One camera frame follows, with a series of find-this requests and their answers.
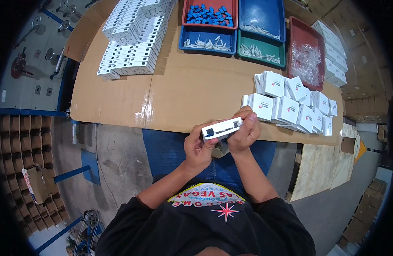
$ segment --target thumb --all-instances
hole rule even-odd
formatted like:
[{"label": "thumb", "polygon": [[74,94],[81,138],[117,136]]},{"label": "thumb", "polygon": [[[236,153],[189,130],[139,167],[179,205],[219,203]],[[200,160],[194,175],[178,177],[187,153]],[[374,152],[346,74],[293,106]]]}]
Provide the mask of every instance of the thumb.
[{"label": "thumb", "polygon": [[241,125],[239,131],[237,131],[244,138],[248,137],[248,135],[254,130],[256,120],[258,120],[258,116],[255,112],[250,113],[244,120]]},{"label": "thumb", "polygon": [[212,149],[215,147],[215,145],[217,143],[218,143],[218,139],[217,138],[209,140],[209,141],[206,141],[204,143],[204,146],[202,147],[202,151],[205,152],[205,153],[208,153],[209,155],[211,155],[211,151],[212,151]]}]

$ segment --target black t-shirt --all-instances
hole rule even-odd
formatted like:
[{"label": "black t-shirt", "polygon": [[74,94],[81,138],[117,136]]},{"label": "black t-shirt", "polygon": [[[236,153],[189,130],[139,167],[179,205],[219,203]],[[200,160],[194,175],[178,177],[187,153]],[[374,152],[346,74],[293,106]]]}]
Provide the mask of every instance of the black t-shirt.
[{"label": "black t-shirt", "polygon": [[315,255],[311,235],[281,198],[252,204],[218,182],[195,179],[155,210],[136,197],[122,204],[96,255],[186,256],[207,247],[230,255]]}]

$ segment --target concrete floor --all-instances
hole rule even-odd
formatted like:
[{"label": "concrete floor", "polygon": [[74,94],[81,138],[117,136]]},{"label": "concrete floor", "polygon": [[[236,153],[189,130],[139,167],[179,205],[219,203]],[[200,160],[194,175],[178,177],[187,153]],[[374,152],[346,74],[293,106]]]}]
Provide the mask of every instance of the concrete floor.
[{"label": "concrete floor", "polygon": [[[151,185],[142,132],[137,128],[112,125],[81,125],[80,129],[80,144],[73,145],[70,120],[54,118],[54,168],[57,174],[74,170],[81,167],[81,149],[97,151],[101,186],[77,175],[62,181],[60,191],[70,221],[79,217],[80,212],[96,209],[101,212],[103,223],[108,225],[121,204]],[[361,132],[360,136],[367,147],[381,149],[374,133]],[[268,173],[282,198],[289,187],[296,147],[294,143],[278,143]],[[379,154],[368,151],[354,166],[349,182],[292,203],[315,241],[317,255],[327,255],[340,239],[360,196],[376,174],[379,160]]]}]

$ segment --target clear plastic bag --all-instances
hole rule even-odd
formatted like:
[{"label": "clear plastic bag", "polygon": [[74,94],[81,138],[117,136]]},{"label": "clear plastic bag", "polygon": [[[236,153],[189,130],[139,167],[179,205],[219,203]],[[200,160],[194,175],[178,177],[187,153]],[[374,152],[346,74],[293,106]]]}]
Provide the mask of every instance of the clear plastic bag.
[{"label": "clear plastic bag", "polygon": [[312,47],[310,44],[292,44],[292,64],[290,73],[294,77],[299,77],[302,82],[312,86],[319,86],[323,82],[323,76],[319,74],[319,64],[321,64],[319,47]]}]

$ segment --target forearm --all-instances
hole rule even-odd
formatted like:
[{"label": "forearm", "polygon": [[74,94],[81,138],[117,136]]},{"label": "forearm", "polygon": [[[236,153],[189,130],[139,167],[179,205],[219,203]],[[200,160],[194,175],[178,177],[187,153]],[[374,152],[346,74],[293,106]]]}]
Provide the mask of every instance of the forearm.
[{"label": "forearm", "polygon": [[262,203],[278,197],[275,188],[263,174],[250,149],[233,154],[236,167],[241,177],[245,191],[250,195],[254,203]]},{"label": "forearm", "polygon": [[137,198],[149,208],[156,209],[194,178],[184,162],[174,171],[140,192]]}]

